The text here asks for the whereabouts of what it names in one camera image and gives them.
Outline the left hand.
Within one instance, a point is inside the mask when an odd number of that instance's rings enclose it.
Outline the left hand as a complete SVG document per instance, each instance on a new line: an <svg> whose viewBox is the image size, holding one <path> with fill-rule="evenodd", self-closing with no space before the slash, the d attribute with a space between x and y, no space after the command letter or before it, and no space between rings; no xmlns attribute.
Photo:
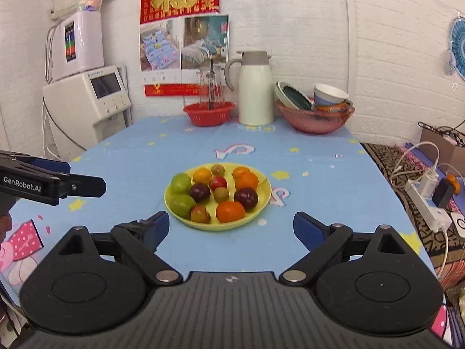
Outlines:
<svg viewBox="0 0 465 349"><path fill-rule="evenodd" d="M8 232L12 229L12 218L9 213L0 217L0 243L2 243Z"/></svg>

